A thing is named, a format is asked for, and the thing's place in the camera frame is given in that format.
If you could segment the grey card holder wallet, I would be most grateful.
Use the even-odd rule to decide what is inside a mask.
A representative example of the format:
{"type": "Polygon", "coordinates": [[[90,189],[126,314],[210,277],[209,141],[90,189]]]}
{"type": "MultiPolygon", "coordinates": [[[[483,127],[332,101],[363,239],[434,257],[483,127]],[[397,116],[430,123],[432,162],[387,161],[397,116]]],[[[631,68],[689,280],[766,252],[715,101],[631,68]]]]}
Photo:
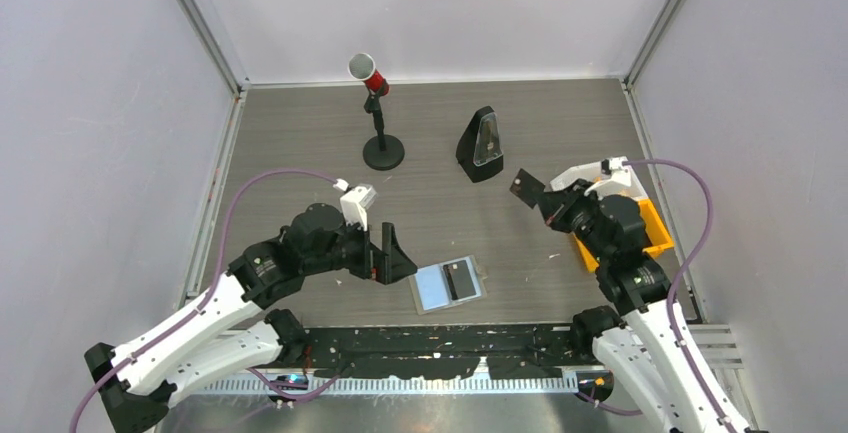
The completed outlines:
{"type": "Polygon", "coordinates": [[[410,278],[416,311],[426,315],[481,300],[486,279],[474,255],[420,267],[410,278]]]}

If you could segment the black credit card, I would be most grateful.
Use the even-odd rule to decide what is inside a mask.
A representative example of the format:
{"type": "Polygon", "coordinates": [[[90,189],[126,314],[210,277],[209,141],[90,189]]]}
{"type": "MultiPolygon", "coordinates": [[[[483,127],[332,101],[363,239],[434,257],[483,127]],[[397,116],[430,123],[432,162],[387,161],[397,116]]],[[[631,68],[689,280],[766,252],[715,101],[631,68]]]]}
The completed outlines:
{"type": "Polygon", "coordinates": [[[545,189],[546,185],[543,182],[521,168],[514,177],[509,191],[522,203],[533,209],[543,196],[545,189]]]}

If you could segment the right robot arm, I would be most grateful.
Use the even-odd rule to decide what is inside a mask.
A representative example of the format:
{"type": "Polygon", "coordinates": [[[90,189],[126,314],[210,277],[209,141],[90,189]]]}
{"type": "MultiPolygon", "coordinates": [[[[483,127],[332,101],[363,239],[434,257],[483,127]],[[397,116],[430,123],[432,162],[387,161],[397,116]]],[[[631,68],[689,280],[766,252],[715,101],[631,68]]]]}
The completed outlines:
{"type": "Polygon", "coordinates": [[[574,316],[574,356],[603,364],[657,432],[753,431],[710,372],[668,275],[648,251],[641,203],[599,196],[582,179],[532,201],[549,228],[573,235],[594,256],[608,301],[574,316]]]}

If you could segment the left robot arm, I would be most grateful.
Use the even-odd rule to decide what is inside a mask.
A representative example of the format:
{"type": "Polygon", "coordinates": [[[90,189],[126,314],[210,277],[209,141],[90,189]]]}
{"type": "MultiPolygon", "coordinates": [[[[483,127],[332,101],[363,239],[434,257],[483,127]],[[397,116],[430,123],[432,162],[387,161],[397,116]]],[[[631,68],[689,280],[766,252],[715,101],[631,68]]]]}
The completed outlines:
{"type": "Polygon", "coordinates": [[[338,270],[380,284],[418,270],[400,247],[393,224],[376,246],[368,227],[337,208],[315,203],[271,239],[233,260],[218,283],[131,342],[97,343],[84,355],[117,432],[145,432],[194,391],[241,369],[298,365],[308,335],[279,300],[307,277],[338,270]]]}

